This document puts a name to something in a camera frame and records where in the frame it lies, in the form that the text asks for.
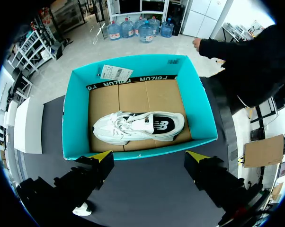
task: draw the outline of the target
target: black sleeve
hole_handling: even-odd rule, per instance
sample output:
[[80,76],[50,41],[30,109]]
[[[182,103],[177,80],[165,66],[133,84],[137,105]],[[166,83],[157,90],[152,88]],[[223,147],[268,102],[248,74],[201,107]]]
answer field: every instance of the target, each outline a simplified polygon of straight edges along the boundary
[[275,25],[267,27],[255,39],[240,42],[219,42],[213,39],[202,39],[199,54],[208,58],[219,58],[226,61],[257,61],[280,52],[282,40]]
[[225,61],[244,61],[251,59],[255,54],[254,41],[227,43],[213,39],[202,39],[199,45],[199,54],[204,57],[219,58]]

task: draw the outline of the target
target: new balance logo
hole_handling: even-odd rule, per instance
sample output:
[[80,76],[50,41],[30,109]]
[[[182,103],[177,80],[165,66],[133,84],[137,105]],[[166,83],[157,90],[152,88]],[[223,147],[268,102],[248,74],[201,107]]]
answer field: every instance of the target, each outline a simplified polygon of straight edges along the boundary
[[169,122],[167,121],[162,121],[162,122],[158,122],[158,121],[155,121],[154,122],[154,128],[156,128],[157,130],[165,130],[167,129],[167,125],[169,124]]

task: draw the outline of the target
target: white sneaker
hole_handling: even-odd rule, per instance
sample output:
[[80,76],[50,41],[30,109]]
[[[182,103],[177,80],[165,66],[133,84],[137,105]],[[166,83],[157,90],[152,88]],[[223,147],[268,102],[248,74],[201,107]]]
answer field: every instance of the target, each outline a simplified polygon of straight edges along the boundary
[[173,141],[184,125],[181,113],[118,111],[100,118],[93,126],[93,133],[98,139],[114,145],[126,145],[132,140]]

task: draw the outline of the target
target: white cabinet door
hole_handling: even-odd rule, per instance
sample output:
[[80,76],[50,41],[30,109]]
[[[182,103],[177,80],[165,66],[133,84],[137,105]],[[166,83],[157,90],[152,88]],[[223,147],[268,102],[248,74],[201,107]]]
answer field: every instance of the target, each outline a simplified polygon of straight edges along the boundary
[[210,2],[211,0],[193,0],[191,10],[205,15],[210,5]]
[[226,1],[227,0],[211,0],[208,11],[205,15],[218,20],[223,11],[224,5],[226,4]]
[[201,24],[201,27],[199,29],[199,32],[197,34],[198,38],[203,38],[203,39],[208,39],[211,35],[211,33],[213,32],[213,29],[216,25],[217,21],[209,18],[209,17],[205,17],[203,20],[203,23]]
[[183,34],[196,37],[204,17],[200,13],[190,11]]

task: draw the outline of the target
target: water jug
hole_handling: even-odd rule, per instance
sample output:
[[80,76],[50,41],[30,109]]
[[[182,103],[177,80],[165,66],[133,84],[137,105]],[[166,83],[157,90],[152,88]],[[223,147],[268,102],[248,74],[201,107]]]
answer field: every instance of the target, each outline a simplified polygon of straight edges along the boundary
[[107,31],[111,40],[118,40],[121,38],[121,27],[112,20],[112,24],[107,27]]
[[149,22],[153,27],[153,35],[158,35],[160,31],[160,21],[153,16],[152,19],[149,19]]
[[153,40],[153,27],[146,20],[144,25],[139,27],[139,37],[142,43],[148,44]]
[[134,35],[134,24],[128,18],[125,18],[125,21],[120,25],[122,27],[122,37],[130,38]]
[[134,33],[135,33],[135,36],[138,36],[138,33],[139,33],[139,27],[141,25],[143,25],[145,23],[146,19],[143,18],[143,17],[139,17],[139,20],[137,20],[135,23],[134,23]]
[[160,34],[163,37],[170,38],[172,36],[174,24],[171,22],[171,18],[168,18],[168,21],[165,21],[161,25]]

